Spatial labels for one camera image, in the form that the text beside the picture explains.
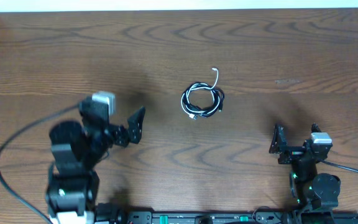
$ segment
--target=wooden table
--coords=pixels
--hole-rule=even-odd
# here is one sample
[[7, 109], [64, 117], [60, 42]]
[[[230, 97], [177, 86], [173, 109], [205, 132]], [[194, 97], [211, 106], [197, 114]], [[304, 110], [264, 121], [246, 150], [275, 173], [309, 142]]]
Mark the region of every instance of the wooden table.
[[[226, 94], [222, 113], [181, 110], [195, 81]], [[147, 108], [143, 139], [97, 166], [98, 202], [155, 210], [253, 210], [296, 205], [290, 166], [268, 154], [273, 124], [293, 145], [317, 122], [329, 161], [358, 168], [358, 9], [0, 14], [0, 144], [23, 125], [98, 90], [117, 98], [113, 123]], [[208, 93], [191, 100], [210, 103]], [[61, 119], [79, 118], [78, 112]], [[43, 124], [14, 141], [2, 174], [47, 211], [53, 156]], [[338, 210], [358, 211], [358, 175], [342, 180]], [[42, 223], [0, 184], [0, 223]]]

